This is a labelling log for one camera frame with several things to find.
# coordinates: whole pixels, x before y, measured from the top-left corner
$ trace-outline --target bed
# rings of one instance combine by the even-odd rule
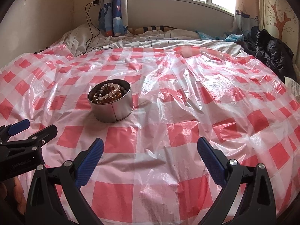
[[[191,31],[98,36],[84,53],[89,38],[82,25],[4,67],[0,120],[30,120],[15,139],[55,124],[57,137],[43,147],[47,167],[102,138],[104,154],[81,192],[104,224],[198,224],[221,190],[197,154],[201,136],[243,165],[264,163],[277,215],[287,209],[300,190],[300,110],[269,68],[236,43],[202,41]],[[104,124],[91,113],[87,93],[115,78],[131,83],[135,108],[125,120]],[[20,176],[25,195],[32,176]]]

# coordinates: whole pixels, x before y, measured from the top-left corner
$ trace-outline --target blue gripper pad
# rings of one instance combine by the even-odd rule
[[[21,133],[22,131],[28,129],[29,127],[30,127],[29,120],[24,119],[24,120],[10,126],[10,128],[8,130],[8,134],[11,136],[14,136],[14,135]]]
[[[217,158],[213,151],[212,146],[208,141],[201,137],[197,142],[198,153],[201,156],[205,166],[207,167],[209,174],[211,175],[216,185],[226,185],[227,170],[224,168],[220,160]]]
[[[75,184],[78,189],[85,186],[104,152],[103,140],[97,138],[88,150],[85,158],[77,168]]]

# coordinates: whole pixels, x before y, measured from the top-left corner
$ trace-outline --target metal tin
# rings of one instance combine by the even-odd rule
[[[92,100],[93,100],[94,93],[97,92],[98,90],[101,90],[101,87],[107,83],[114,83],[120,85],[121,87],[124,87],[127,90],[126,95],[110,103],[105,103],[105,104],[93,103]],[[115,123],[121,121],[126,117],[128,117],[134,109],[131,86],[127,81],[122,79],[106,80],[96,85],[88,93],[88,101],[90,103],[94,116],[100,122],[103,123]]]

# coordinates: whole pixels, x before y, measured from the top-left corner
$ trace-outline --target screw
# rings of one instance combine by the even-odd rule
[[[65,167],[69,167],[69,166],[71,166],[72,165],[72,161],[65,161],[64,162],[64,166]]]
[[[258,167],[259,167],[260,169],[265,169],[265,168],[266,168],[266,166],[265,166],[264,164],[262,164],[262,163],[259,163],[259,164],[258,164]]]
[[[230,165],[232,165],[232,166],[236,166],[236,165],[238,164],[238,161],[237,161],[237,160],[234,160],[234,159],[231,159],[231,160],[229,161],[229,163],[230,163]]]
[[[42,164],[37,166],[37,170],[41,171],[44,168],[44,166]]]

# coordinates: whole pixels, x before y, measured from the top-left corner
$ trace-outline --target tree wall decal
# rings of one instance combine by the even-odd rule
[[[268,0],[268,3],[269,5],[271,6],[268,6],[267,9],[268,9],[268,12],[270,13],[267,17],[270,18],[270,21],[266,22],[267,25],[274,25],[277,29],[278,29],[278,39],[282,40],[282,34],[284,31],[287,31],[287,33],[289,35],[291,35],[292,32],[295,32],[293,30],[292,27],[287,27],[287,28],[284,28],[286,23],[293,20],[295,18],[295,15],[293,18],[289,18],[288,15],[287,15],[287,12],[292,12],[292,8],[288,5],[287,8],[285,9],[285,11],[282,13],[280,9],[277,9],[277,2],[278,0],[275,1],[274,4],[271,4],[270,0]]]

